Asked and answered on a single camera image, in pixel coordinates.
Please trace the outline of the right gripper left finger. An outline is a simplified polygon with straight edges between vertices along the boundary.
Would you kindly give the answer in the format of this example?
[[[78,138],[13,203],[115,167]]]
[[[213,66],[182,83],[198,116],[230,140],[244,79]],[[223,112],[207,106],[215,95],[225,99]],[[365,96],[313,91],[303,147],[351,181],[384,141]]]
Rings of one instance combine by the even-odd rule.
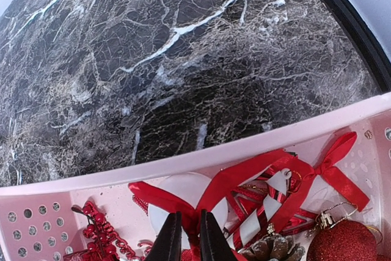
[[[180,261],[181,235],[181,212],[169,213],[145,261]]]

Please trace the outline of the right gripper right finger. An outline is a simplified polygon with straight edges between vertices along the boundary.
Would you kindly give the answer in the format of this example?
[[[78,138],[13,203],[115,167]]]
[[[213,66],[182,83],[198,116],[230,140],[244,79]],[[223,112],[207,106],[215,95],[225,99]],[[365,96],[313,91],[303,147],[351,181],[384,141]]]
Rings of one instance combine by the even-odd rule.
[[[237,261],[212,212],[202,210],[200,222],[201,261]]]

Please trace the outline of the brown pine cone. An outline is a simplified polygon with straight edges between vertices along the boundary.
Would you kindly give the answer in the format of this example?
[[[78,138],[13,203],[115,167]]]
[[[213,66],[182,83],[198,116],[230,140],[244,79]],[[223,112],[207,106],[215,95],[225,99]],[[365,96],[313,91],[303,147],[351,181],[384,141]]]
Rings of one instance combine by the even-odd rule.
[[[305,256],[305,248],[292,236],[267,235],[239,253],[251,261],[299,261]]]

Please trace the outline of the white ball ornament upper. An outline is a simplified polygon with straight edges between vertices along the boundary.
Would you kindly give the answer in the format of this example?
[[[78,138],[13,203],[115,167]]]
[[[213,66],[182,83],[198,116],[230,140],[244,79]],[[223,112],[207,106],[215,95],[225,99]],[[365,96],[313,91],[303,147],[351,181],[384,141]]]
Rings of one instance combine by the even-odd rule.
[[[170,177],[161,180],[156,187],[170,192],[196,208],[210,182],[211,179],[206,175],[196,172],[186,172],[183,174],[171,175]],[[219,227],[223,229],[228,219],[227,200],[223,198],[211,212],[219,224]],[[162,208],[148,204],[148,218],[156,233],[161,230],[168,214],[169,213]]]

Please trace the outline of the red berry branch in basket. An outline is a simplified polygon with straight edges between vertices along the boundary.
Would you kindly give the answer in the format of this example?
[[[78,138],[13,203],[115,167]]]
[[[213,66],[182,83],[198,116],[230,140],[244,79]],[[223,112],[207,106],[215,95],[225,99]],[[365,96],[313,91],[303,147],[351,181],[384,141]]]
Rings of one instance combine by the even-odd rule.
[[[84,250],[98,251],[103,255],[115,255],[119,260],[145,260],[139,257],[111,223],[106,219],[104,213],[100,212],[95,204],[87,201],[83,208],[73,206],[71,210],[84,215],[87,218],[87,226],[82,230],[82,235],[89,242]]]

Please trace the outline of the red white candy cane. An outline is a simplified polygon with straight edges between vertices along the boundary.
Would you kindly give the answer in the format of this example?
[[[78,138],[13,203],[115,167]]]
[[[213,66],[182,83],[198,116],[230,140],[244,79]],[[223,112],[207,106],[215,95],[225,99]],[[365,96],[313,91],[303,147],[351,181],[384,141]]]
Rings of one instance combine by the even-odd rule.
[[[288,196],[291,176],[287,168],[277,171],[270,167],[232,191],[227,200],[238,222],[228,230],[227,241],[231,248],[242,249],[267,226]]]

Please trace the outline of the red glitter ball left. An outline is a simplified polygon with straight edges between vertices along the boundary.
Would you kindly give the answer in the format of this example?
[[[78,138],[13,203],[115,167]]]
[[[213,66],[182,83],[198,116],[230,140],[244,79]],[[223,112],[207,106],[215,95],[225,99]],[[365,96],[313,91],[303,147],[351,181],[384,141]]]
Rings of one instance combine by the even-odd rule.
[[[320,231],[311,241],[306,259],[309,261],[371,261],[378,258],[377,242],[369,228],[357,221],[340,219],[323,211],[316,219]]]

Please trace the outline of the pink plastic basket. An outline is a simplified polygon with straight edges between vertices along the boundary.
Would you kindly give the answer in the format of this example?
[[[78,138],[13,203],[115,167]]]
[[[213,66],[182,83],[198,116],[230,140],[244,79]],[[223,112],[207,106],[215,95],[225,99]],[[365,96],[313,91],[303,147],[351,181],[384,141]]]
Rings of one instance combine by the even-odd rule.
[[[295,153],[300,160],[316,166],[339,136],[352,131],[357,134],[356,142],[336,167],[368,196],[370,201],[367,206],[359,211],[321,177],[317,177],[301,205],[303,210],[314,213],[314,227],[294,235],[283,235],[270,223],[261,238],[274,234],[292,236],[305,248],[302,260],[307,260],[309,245],[320,231],[316,219],[326,211],[335,221],[346,218],[366,225],[376,238],[376,260],[389,260],[389,94],[185,155],[54,182],[2,188],[1,248],[4,257],[6,260],[62,260],[67,254],[84,250],[89,242],[82,235],[88,224],[87,218],[71,208],[83,208],[87,201],[91,201],[136,255],[146,258],[159,232],[156,233],[150,224],[148,203],[135,197],[129,189],[130,183],[146,182],[157,186],[171,175],[186,172],[200,173],[212,179],[223,169],[277,149]],[[224,228],[220,228],[226,241],[228,230],[237,222],[238,217],[228,203],[228,219]],[[246,260],[239,253],[241,249],[231,250],[237,260]]]

